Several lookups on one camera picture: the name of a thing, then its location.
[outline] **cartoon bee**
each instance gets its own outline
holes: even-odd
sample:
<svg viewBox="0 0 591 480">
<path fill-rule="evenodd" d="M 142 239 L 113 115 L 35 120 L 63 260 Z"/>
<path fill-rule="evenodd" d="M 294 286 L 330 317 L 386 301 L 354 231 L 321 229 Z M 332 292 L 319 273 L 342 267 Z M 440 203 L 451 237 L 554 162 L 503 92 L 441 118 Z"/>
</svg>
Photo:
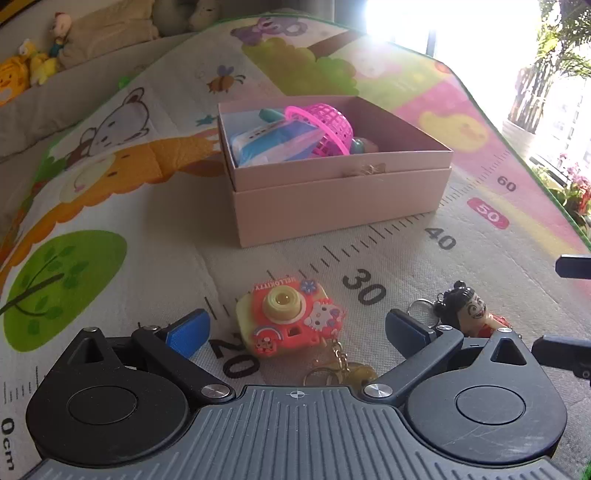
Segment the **cartoon bee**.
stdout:
<svg viewBox="0 0 591 480">
<path fill-rule="evenodd" d="M 233 71 L 234 67 L 225 67 L 224 65 L 220 65 L 217 68 L 217 74 L 219 77 L 214 78 L 207 84 L 209 87 L 209 92 L 218 93 L 225 90 L 227 93 L 230 87 L 234 84 L 234 80 L 243 84 L 246 77 L 244 75 L 232 75 Z"/>
</svg>

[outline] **pink box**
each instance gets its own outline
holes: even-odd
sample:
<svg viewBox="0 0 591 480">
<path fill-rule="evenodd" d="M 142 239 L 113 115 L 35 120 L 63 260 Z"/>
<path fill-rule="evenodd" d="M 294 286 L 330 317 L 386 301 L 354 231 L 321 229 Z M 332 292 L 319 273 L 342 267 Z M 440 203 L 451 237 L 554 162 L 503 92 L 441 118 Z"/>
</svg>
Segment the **pink box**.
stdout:
<svg viewBox="0 0 591 480">
<path fill-rule="evenodd" d="M 235 167 L 225 114 L 320 102 L 340 110 L 355 136 L 369 138 L 380 152 Z M 439 206 L 451 173 L 449 148 L 355 96 L 220 103 L 219 129 L 243 247 L 431 212 Z M 384 173 L 352 176 L 366 166 Z"/>
</svg>

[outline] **cartoon tree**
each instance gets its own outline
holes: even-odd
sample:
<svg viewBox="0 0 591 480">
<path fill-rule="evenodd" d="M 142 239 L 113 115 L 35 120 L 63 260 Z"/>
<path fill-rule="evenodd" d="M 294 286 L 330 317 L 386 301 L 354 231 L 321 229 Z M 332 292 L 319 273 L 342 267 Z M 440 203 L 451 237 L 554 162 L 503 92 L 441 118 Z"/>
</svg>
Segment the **cartoon tree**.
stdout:
<svg viewBox="0 0 591 480">
<path fill-rule="evenodd" d="M 310 45 L 308 50 L 314 54 L 316 59 L 321 57 L 329 57 L 344 46 L 364 36 L 364 33 L 361 33 L 357 30 L 345 30 L 342 33 L 333 35 L 332 37 L 325 38 L 324 40 L 320 40 L 319 42 Z"/>
<path fill-rule="evenodd" d="M 359 93 L 355 68 L 346 60 L 317 59 L 309 48 L 295 48 L 283 38 L 269 38 L 255 47 L 243 45 L 242 51 L 286 95 Z"/>
<path fill-rule="evenodd" d="M 100 230 L 67 233 L 39 247 L 0 307 L 8 343 L 27 352 L 60 333 L 109 284 L 126 252 L 122 236 Z"/>
</svg>

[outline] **metal screw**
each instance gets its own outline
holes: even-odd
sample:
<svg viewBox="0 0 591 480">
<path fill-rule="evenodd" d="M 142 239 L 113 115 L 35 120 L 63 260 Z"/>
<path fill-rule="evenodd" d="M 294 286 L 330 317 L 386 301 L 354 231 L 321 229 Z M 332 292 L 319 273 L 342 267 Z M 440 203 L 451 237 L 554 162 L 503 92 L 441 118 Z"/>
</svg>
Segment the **metal screw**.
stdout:
<svg viewBox="0 0 591 480">
<path fill-rule="evenodd" d="M 392 387 L 383 383 L 371 383 L 366 385 L 363 392 L 372 398 L 386 398 L 392 395 Z"/>
<path fill-rule="evenodd" d="M 201 389 L 201 394 L 207 398 L 224 398 L 230 394 L 230 388 L 227 385 L 217 383 L 205 385 Z"/>
</svg>

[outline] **toy camera lens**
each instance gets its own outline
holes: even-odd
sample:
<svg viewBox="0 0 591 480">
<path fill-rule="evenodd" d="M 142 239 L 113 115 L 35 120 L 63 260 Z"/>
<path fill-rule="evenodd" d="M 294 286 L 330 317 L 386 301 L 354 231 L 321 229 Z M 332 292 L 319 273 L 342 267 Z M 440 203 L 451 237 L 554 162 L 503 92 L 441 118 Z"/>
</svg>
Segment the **toy camera lens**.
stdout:
<svg viewBox="0 0 591 480">
<path fill-rule="evenodd" d="M 275 296 L 275 301 L 279 305 L 287 305 L 290 302 L 290 296 L 287 293 L 279 293 Z"/>
<path fill-rule="evenodd" d="M 300 313 L 300 295 L 287 285 L 272 288 L 263 300 L 262 309 L 272 322 L 289 322 Z"/>
</svg>

